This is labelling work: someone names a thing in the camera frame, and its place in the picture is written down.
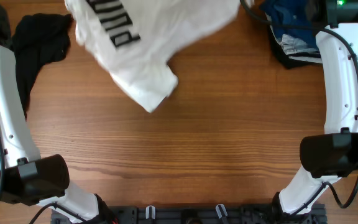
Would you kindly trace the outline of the white t-shirt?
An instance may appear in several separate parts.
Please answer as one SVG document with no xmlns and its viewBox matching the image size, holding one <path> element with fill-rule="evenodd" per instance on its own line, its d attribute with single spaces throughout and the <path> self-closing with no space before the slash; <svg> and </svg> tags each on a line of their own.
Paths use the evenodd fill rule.
<svg viewBox="0 0 358 224">
<path fill-rule="evenodd" d="M 76 41 L 151 113 L 178 84 L 167 62 L 232 22 L 238 0 L 65 0 Z"/>
</svg>

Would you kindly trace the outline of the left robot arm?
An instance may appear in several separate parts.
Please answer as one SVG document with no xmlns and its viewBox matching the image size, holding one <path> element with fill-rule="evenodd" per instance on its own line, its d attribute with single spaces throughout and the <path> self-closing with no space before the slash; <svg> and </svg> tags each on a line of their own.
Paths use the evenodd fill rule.
<svg viewBox="0 0 358 224">
<path fill-rule="evenodd" d="M 73 183 L 61 155 L 41 157 L 16 85 L 14 53 L 0 45 L 0 204 L 51 208 L 72 223 L 118 223 L 100 196 Z"/>
</svg>

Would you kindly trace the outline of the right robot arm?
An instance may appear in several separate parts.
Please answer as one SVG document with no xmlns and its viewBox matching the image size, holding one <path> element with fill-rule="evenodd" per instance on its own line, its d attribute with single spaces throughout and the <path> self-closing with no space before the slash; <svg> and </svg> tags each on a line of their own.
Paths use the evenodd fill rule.
<svg viewBox="0 0 358 224">
<path fill-rule="evenodd" d="M 358 1 L 265 1 L 270 34 L 288 54 L 323 66 L 324 134 L 304 138 L 301 167 L 277 196 L 282 218 L 309 214 L 327 189 L 357 172 L 347 208 L 358 193 Z"/>
</svg>

